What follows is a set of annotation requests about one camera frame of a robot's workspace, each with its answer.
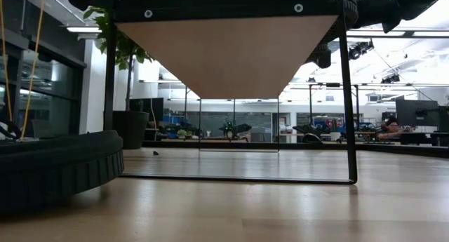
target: metal grommet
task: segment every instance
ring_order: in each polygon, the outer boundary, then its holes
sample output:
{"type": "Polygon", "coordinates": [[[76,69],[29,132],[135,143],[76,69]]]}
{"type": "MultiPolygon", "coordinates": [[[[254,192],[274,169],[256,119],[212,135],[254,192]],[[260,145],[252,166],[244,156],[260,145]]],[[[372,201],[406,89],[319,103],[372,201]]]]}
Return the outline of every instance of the metal grommet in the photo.
{"type": "Polygon", "coordinates": [[[153,16],[153,12],[152,12],[151,10],[146,10],[145,13],[143,13],[143,15],[144,15],[146,18],[150,18],[150,17],[153,16]]]}
{"type": "Polygon", "coordinates": [[[304,10],[304,6],[302,4],[297,4],[293,8],[295,9],[296,13],[301,13],[304,10]]]}

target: yellow rope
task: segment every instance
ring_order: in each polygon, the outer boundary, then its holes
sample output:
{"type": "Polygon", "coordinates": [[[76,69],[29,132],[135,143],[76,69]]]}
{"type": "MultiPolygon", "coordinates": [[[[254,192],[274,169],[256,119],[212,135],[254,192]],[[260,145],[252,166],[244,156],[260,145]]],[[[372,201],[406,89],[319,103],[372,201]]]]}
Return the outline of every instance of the yellow rope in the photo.
{"type": "Polygon", "coordinates": [[[3,0],[0,0],[0,16],[1,16],[1,34],[3,39],[1,44],[3,46],[3,64],[5,67],[5,77],[6,77],[6,97],[8,99],[8,111],[9,111],[9,121],[13,120],[13,111],[11,110],[11,97],[9,94],[9,77],[8,77],[8,60],[6,59],[6,35],[5,35],[5,22],[3,14],[3,0]]]}
{"type": "Polygon", "coordinates": [[[33,61],[33,69],[31,72],[31,80],[29,81],[29,90],[28,90],[28,101],[27,101],[27,108],[25,110],[25,121],[23,122],[23,129],[22,129],[22,137],[21,140],[25,137],[25,133],[27,130],[27,122],[28,122],[28,111],[29,111],[29,104],[31,102],[31,90],[33,89],[33,78],[34,78],[34,72],[36,71],[36,62],[38,58],[38,49],[39,49],[39,39],[41,38],[41,25],[42,25],[42,17],[43,17],[43,5],[45,4],[45,0],[41,0],[41,14],[39,16],[39,25],[37,27],[37,38],[36,38],[36,48],[34,49],[34,61],[33,61]]]}

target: black plant pot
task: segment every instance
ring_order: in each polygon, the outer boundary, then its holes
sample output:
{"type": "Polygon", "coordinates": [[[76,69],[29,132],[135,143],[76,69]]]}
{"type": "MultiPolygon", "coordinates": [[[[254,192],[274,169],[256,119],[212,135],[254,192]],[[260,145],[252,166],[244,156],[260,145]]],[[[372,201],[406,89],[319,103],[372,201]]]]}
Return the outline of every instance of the black plant pot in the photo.
{"type": "Polygon", "coordinates": [[[139,149],[145,136],[148,113],[144,112],[114,112],[112,128],[123,139],[124,149],[139,149]]]}

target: black tire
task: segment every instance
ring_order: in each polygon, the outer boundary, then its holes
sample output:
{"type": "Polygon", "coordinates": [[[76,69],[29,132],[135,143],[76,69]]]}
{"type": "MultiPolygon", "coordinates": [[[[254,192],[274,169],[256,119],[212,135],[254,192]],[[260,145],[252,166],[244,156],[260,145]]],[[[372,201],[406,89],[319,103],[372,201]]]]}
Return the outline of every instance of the black tire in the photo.
{"type": "Polygon", "coordinates": [[[0,214],[47,206],[124,169],[115,131],[0,146],[0,214]]]}

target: person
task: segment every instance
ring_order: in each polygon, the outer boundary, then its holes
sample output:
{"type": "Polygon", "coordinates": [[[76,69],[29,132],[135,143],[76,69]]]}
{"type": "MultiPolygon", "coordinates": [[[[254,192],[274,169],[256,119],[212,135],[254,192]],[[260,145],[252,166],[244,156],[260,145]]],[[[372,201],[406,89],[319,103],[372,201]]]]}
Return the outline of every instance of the person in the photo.
{"type": "Polygon", "coordinates": [[[399,128],[398,119],[394,116],[390,116],[388,121],[381,130],[377,132],[377,137],[379,140],[386,140],[389,137],[400,137],[403,130],[399,128]]]}

